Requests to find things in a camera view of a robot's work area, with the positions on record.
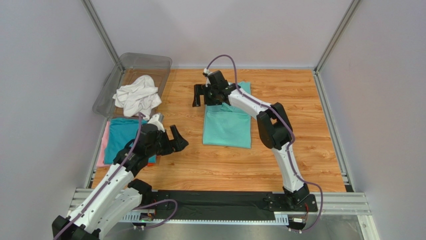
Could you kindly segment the teal green t shirt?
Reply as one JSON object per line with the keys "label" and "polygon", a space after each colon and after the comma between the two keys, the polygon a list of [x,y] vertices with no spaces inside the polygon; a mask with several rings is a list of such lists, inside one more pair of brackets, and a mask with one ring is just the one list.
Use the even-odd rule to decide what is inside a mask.
{"label": "teal green t shirt", "polygon": [[250,149],[252,117],[227,103],[206,106],[202,143],[204,145]]}

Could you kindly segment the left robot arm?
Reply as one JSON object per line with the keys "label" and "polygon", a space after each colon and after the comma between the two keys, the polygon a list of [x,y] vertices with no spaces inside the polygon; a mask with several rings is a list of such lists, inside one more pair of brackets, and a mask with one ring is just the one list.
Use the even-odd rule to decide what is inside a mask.
{"label": "left robot arm", "polygon": [[121,149],[101,183],[67,217],[52,223],[55,240],[101,240],[133,210],[166,203],[154,201],[152,186],[137,179],[149,159],[181,152],[188,146],[175,125],[169,138],[161,123],[140,124],[136,136]]}

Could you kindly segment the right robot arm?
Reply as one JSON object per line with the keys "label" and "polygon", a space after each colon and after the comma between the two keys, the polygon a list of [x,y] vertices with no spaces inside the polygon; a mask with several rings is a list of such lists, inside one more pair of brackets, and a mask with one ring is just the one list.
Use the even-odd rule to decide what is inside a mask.
{"label": "right robot arm", "polygon": [[292,147],[295,137],[283,105],[267,103],[252,96],[238,83],[229,83],[219,70],[211,72],[206,68],[203,75],[206,82],[194,85],[192,106],[226,103],[254,118],[261,142],[273,152],[278,163],[285,202],[293,208],[302,206],[310,191],[297,168]]}

